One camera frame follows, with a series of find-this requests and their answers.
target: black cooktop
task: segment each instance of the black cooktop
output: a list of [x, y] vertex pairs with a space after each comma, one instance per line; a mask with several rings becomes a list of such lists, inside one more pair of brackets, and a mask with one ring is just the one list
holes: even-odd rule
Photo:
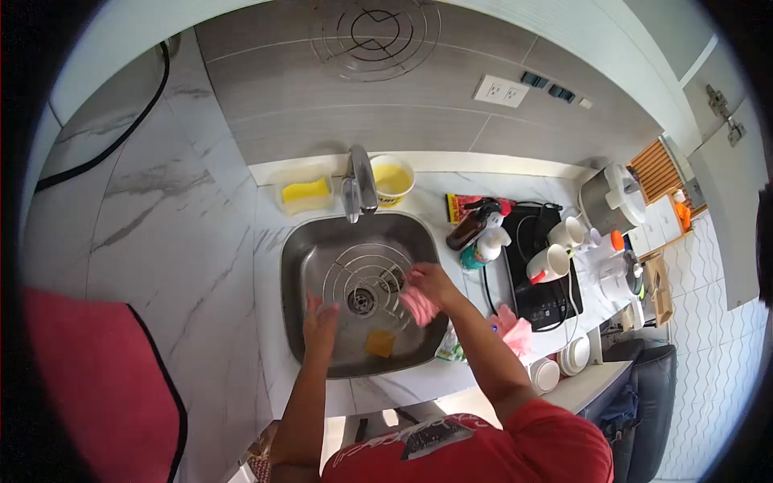
[[535, 332], [551, 330], [575, 316], [568, 297], [569, 277], [572, 277], [574, 303], [580, 313], [583, 310], [574, 260], [571, 261], [569, 274], [558, 280], [532, 285], [526, 276], [526, 264], [547, 247], [548, 232], [561, 221], [559, 209], [559, 206], [550, 203], [542, 206], [519, 203], [502, 223], [512, 239], [511, 244], [505, 247], [505, 257], [510, 271], [512, 299], [516, 303], [515, 312], [531, 322]]

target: wooden slat panel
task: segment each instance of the wooden slat panel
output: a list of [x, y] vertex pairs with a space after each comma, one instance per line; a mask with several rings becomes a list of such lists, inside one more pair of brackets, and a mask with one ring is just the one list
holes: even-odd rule
[[[644, 151], [633, 158], [631, 166], [638, 173], [647, 204], [665, 194], [673, 194], [677, 189], [682, 189], [686, 196], [679, 173], [659, 140], [655, 139], [652, 144], [644, 148]], [[689, 199], [685, 202], [685, 206], [692, 208]]]

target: orange sponge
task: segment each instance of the orange sponge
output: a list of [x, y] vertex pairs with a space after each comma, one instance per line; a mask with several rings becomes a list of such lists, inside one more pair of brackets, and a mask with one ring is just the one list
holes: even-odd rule
[[387, 331], [372, 331], [365, 341], [365, 352], [387, 358], [392, 355], [396, 335]]

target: marble countertop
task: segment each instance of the marble countertop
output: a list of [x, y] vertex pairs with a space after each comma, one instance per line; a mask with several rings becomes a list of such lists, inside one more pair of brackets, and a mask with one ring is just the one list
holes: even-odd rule
[[[337, 188], [339, 182], [334, 179]], [[458, 253], [445, 244], [453, 226], [447, 221], [445, 194], [501, 196], [515, 200], [555, 202], [564, 207], [562, 216], [577, 215], [577, 187], [574, 181], [526, 175], [500, 175], [461, 172], [420, 172], [414, 189], [393, 209], [379, 212], [406, 213], [418, 218], [431, 233], [440, 263], [459, 290], [484, 315], [490, 310], [485, 299], [480, 270], [463, 270]], [[258, 333], [271, 411], [275, 418], [284, 412], [300, 365], [290, 352], [284, 330], [281, 288], [278, 282], [281, 249], [296, 226], [310, 219], [342, 216], [343, 206], [336, 196], [329, 210], [286, 217], [274, 201], [274, 187], [258, 189], [256, 236], [254, 243], [255, 302], [258, 307]], [[555, 331], [534, 334], [533, 351], [522, 358], [525, 364], [562, 349], [571, 338], [578, 338], [621, 307], [608, 301], [598, 287], [598, 271], [582, 255], [575, 257], [584, 311], [568, 319]], [[512, 303], [503, 257], [489, 265], [489, 288], [494, 304]], [[407, 406], [468, 389], [475, 385], [470, 368], [461, 362], [435, 359], [421, 366], [379, 376], [327, 381], [327, 417], [347, 416]]]

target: stainless steel sink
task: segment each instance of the stainless steel sink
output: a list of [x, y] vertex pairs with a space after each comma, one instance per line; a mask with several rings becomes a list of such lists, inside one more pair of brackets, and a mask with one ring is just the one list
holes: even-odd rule
[[[328, 378], [372, 376], [432, 360], [448, 324], [439, 314], [419, 328], [397, 295], [405, 273], [419, 261], [438, 262], [432, 237], [421, 222], [397, 213], [318, 219], [299, 226], [282, 249], [281, 289], [290, 349], [301, 362], [307, 289], [325, 303], [341, 304]], [[365, 352], [372, 330], [397, 336], [392, 355]]]

